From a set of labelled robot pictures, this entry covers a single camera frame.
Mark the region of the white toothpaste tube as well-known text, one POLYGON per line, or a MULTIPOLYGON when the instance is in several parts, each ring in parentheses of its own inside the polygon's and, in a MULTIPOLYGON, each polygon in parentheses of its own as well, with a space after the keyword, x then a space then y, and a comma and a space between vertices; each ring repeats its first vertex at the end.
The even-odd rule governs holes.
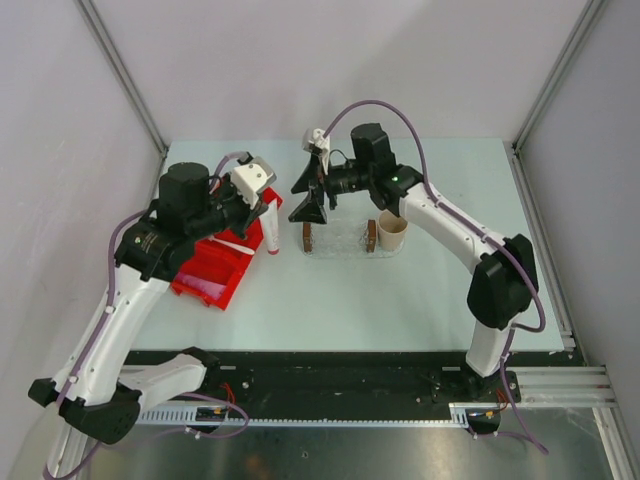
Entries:
POLYGON ((270 255, 279 253, 279 220, 278 203, 273 200, 269 203, 267 211, 262 216, 262 230, 267 251, 270 255))

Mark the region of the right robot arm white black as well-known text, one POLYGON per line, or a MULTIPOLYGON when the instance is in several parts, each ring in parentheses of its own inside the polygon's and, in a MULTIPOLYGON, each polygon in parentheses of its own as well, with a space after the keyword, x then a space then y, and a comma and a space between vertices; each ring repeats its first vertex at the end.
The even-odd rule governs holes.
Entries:
POLYGON ((334 165, 326 132, 305 133, 302 147, 310 160, 291 189, 305 198, 290 222, 324 225, 338 196, 365 191, 379 210, 422 229, 451 252, 472 276, 467 305, 476 320, 461 388, 473 401, 486 400, 497 389, 494 373, 508 331, 539 291, 531 241, 522 234, 501 236, 449 203, 418 170, 397 162, 380 124, 355 127, 351 142, 353 157, 334 165))

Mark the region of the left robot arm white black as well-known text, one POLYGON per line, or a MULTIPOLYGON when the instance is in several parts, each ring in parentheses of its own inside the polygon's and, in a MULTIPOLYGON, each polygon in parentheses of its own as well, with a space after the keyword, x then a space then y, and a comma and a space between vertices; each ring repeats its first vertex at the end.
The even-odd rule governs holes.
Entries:
POLYGON ((207 400, 221 387, 220 361, 197 347, 129 375, 121 369, 149 312, 169 290, 197 242, 231 231, 244 237, 268 206, 264 193, 273 169, 252 158, 215 185, 199 163, 172 165, 159 179, 158 196, 121 223, 109 242, 109 283, 70 359, 51 378, 33 381, 28 395, 54 404, 64 421, 105 445, 121 441, 139 416, 175 397, 207 400))

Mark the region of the beige plastic cup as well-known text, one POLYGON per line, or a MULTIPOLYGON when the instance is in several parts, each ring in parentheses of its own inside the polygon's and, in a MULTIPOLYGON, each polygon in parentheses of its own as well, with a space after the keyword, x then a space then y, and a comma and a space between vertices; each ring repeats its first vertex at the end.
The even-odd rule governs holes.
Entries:
POLYGON ((395 251, 404 242, 408 222, 394 215, 392 212, 383 211, 377 220, 377 233, 379 245, 383 250, 395 251))

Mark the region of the pink toothpaste tube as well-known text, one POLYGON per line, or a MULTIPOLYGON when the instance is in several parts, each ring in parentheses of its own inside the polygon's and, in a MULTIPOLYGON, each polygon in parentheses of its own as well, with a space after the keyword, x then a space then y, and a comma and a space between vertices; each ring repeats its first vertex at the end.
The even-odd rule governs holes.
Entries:
POLYGON ((226 288, 223 284, 182 273, 176 277, 176 281, 195 290, 198 294, 209 296, 215 300, 220 298, 226 288))

